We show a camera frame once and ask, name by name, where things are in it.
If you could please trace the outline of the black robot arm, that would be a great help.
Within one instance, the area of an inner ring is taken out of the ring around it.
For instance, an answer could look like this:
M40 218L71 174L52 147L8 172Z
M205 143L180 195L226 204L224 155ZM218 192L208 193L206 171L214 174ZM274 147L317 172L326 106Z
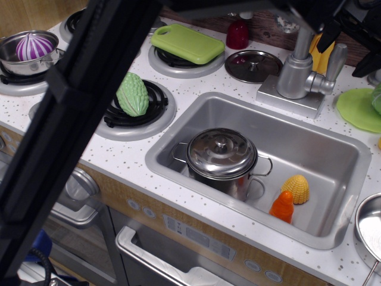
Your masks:
M154 20L275 10L322 32L344 1L90 1L1 183L1 284L19 285L27 256Z

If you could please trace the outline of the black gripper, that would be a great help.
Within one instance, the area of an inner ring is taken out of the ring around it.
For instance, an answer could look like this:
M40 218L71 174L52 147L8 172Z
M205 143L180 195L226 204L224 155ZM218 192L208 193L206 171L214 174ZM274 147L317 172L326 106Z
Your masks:
M355 66L353 77L364 77L380 69L380 1L346 1L324 28L318 52L325 52L341 33L371 51Z

